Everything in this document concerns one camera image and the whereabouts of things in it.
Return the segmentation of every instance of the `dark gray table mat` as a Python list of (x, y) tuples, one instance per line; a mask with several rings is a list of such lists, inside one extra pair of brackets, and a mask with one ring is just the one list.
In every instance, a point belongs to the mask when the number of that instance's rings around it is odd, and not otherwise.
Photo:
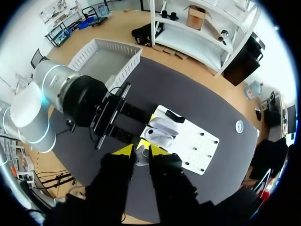
[[(148, 112), (154, 112), (157, 105), (163, 105), (220, 139), (204, 175), (185, 170), (191, 183), (198, 189), (198, 201), (203, 203), (211, 200), (218, 204), (236, 192), (256, 146), (255, 127), (227, 101), (208, 88), (152, 60), (142, 57), (127, 81), (132, 84), (127, 95), (129, 103)], [(64, 115), (54, 110), (50, 120), (56, 133), (66, 128), (64, 119)], [(237, 120), (244, 123), (244, 131), (241, 134), (235, 131)], [(143, 126), (132, 122), (125, 116), (117, 118), (118, 125), (131, 132), (141, 133)], [(59, 135), (53, 151), (66, 169), (82, 185), (87, 186), (98, 173), (104, 154), (115, 152), (124, 146), (113, 138), (106, 138), (102, 148), (94, 150), (88, 128), (76, 128), (73, 134)], [(148, 167), (134, 168), (127, 196), (126, 214), (141, 220), (159, 222)]]

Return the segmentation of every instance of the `white shelf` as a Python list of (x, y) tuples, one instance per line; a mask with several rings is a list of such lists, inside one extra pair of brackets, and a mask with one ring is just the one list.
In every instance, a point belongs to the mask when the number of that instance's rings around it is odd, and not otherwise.
[(212, 43), (201, 41), (196, 35), (188, 35), (181, 29), (166, 28), (155, 42), (182, 52), (215, 71), (221, 68), (220, 53)]
[(185, 29), (191, 33), (194, 33), (196, 35), (199, 35), (199, 36), (207, 39), (208, 41), (214, 43), (215, 45), (219, 46), (220, 48), (226, 50), (228, 53), (230, 53), (230, 54), (233, 53), (233, 47), (232, 47), (232, 43), (230, 42), (230, 40), (225, 39), (225, 42), (227, 43), (227, 45), (224, 45), (223, 42), (220, 42), (215, 37), (213, 37), (212, 33), (205, 25), (203, 25), (202, 29), (200, 31), (198, 31), (196, 29), (186, 26), (187, 18), (179, 18), (178, 20), (173, 21), (170, 19), (162, 18), (161, 16), (156, 16), (155, 20)]
[(188, 1), (193, 2), (201, 7), (205, 7), (207, 9), (210, 9), (210, 10), (222, 15), (223, 17), (227, 18), (228, 20), (232, 21), (237, 26), (239, 26), (243, 31), (246, 30), (242, 22), (238, 21), (236, 18), (234, 18), (233, 16), (231, 16), (230, 14), (228, 14), (221, 8), (214, 6), (208, 2), (202, 1), (202, 0), (188, 0)]

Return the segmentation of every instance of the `black bag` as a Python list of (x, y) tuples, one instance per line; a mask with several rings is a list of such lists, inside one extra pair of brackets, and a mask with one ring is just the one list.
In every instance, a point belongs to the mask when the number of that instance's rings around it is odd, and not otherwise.
[[(156, 36), (163, 31), (163, 23), (159, 23)], [(136, 40), (136, 44), (151, 47), (151, 24), (132, 30), (132, 36)]]

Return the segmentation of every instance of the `small white container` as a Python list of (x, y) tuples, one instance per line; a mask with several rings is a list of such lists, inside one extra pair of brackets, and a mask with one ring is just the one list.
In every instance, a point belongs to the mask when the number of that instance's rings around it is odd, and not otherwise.
[(93, 39), (74, 56), (68, 67), (102, 81), (110, 91), (121, 86), (140, 63), (141, 52), (139, 46)]

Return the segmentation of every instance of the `red object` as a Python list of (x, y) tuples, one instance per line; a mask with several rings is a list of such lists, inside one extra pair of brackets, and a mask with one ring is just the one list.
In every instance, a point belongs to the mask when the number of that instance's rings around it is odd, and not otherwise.
[(261, 204), (261, 206), (259, 207), (259, 209), (262, 207), (262, 205), (269, 199), (270, 193), (267, 191), (264, 191), (262, 194), (262, 199), (263, 199), (263, 203)]

